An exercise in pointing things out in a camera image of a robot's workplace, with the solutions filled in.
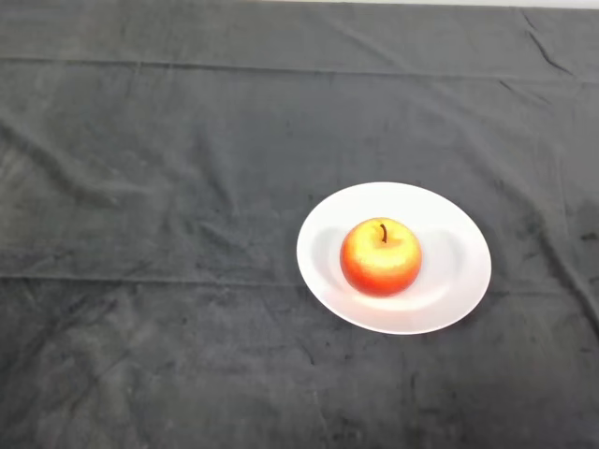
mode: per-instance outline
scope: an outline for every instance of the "plate rim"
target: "plate rim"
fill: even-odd
[[[346,190],[350,190],[350,189],[354,189],[354,188],[359,188],[359,187],[364,187],[364,186],[367,186],[367,185],[381,185],[381,186],[385,186],[385,185],[398,186],[398,185],[400,185],[400,186],[404,186],[404,187],[409,187],[409,188],[421,190],[421,191],[425,192],[427,195],[438,196],[442,200],[450,203],[455,208],[457,208],[458,210],[460,210],[467,217],[467,219],[470,220],[472,222],[472,224],[475,226],[476,230],[480,234],[480,237],[482,238],[482,241],[485,243],[485,245],[484,245],[485,246],[485,250],[486,250],[485,251],[485,256],[486,256],[486,260],[488,262],[488,267],[489,267],[488,272],[489,272],[489,275],[488,275],[487,279],[484,282],[481,283],[481,287],[480,288],[481,288],[482,292],[480,294],[480,298],[477,301],[473,301],[472,306],[469,307],[469,308],[467,308],[465,310],[465,312],[462,313],[458,318],[456,318],[455,320],[451,320],[450,322],[448,322],[446,324],[441,324],[439,326],[427,327],[425,330],[406,330],[406,331],[402,331],[402,330],[397,330],[397,331],[396,330],[382,330],[381,328],[376,328],[374,326],[370,326],[370,325],[358,322],[358,321],[356,321],[356,320],[354,320],[352,318],[348,318],[347,316],[345,316],[344,313],[333,310],[326,301],[324,301],[320,297],[318,297],[313,292],[312,288],[310,288],[310,285],[308,284],[308,282],[306,280],[306,275],[305,275],[304,271],[301,268],[302,263],[300,262],[300,241],[301,241],[301,234],[302,234],[302,231],[304,230],[306,222],[308,221],[308,219],[310,218],[310,216],[318,208],[320,208],[323,204],[325,204],[333,196],[336,196],[337,194],[340,194],[341,192],[344,192]],[[331,311],[333,314],[337,315],[338,317],[342,318],[343,320],[345,320],[346,322],[348,322],[348,323],[350,323],[350,324],[352,324],[354,326],[362,327],[364,329],[371,330],[372,332],[379,332],[379,333],[388,334],[388,335],[419,335],[419,334],[426,334],[426,333],[435,332],[437,330],[441,330],[441,329],[444,329],[446,327],[455,325],[457,322],[461,321],[463,318],[465,318],[466,316],[468,316],[476,308],[476,306],[478,306],[478,304],[480,304],[480,302],[483,300],[483,298],[485,297],[485,294],[489,290],[490,279],[491,279],[491,275],[492,275],[492,259],[490,257],[490,249],[489,249],[489,244],[487,243],[487,239],[485,239],[485,235],[480,230],[480,228],[476,224],[475,220],[473,220],[473,218],[464,209],[462,209],[456,203],[454,203],[453,201],[451,201],[449,198],[447,198],[445,196],[442,196],[440,194],[437,194],[436,192],[433,192],[432,190],[426,189],[426,188],[421,187],[419,185],[409,184],[407,182],[394,182],[394,181],[362,182],[360,184],[354,184],[354,185],[350,185],[350,186],[344,187],[343,189],[340,189],[340,190],[338,190],[336,192],[333,192],[332,194],[330,194],[330,195],[326,196],[325,198],[323,198],[316,206],[314,206],[310,210],[310,212],[308,213],[308,215],[306,215],[306,218],[301,223],[301,227],[300,227],[299,233],[298,233],[298,240],[297,240],[297,243],[296,243],[296,260],[297,260],[297,263],[298,263],[299,273],[301,274],[301,278],[303,279],[304,283],[308,287],[308,290],[310,290],[310,292],[312,293],[312,295],[322,305],[324,305],[329,311]]]

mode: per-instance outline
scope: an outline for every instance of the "oval plate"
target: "oval plate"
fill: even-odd
[[[347,233],[373,217],[408,226],[422,247],[422,269],[409,288],[369,297],[345,279],[340,250]],[[396,182],[343,189],[318,204],[298,237],[299,271],[312,293],[356,326],[388,334],[421,334],[470,313],[489,286],[489,247],[475,222],[448,199]]]

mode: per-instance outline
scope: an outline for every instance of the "white plate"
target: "white plate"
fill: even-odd
[[[358,223],[388,217],[420,240],[422,269],[392,297],[369,297],[345,279],[340,250]],[[372,182],[324,199],[298,237],[299,271],[312,293],[354,325],[388,334],[441,329],[472,311],[490,280],[489,247],[475,222],[451,201],[414,185]]]

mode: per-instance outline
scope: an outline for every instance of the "tablecloth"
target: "tablecloth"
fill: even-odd
[[[0,4],[0,447],[599,447],[599,14]],[[326,196],[433,190],[472,314],[349,325],[295,244]]]

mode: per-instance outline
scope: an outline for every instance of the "apple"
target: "apple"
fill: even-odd
[[[354,227],[343,241],[341,267],[347,281],[367,295],[386,297],[407,288],[422,265],[416,236],[389,218]]]

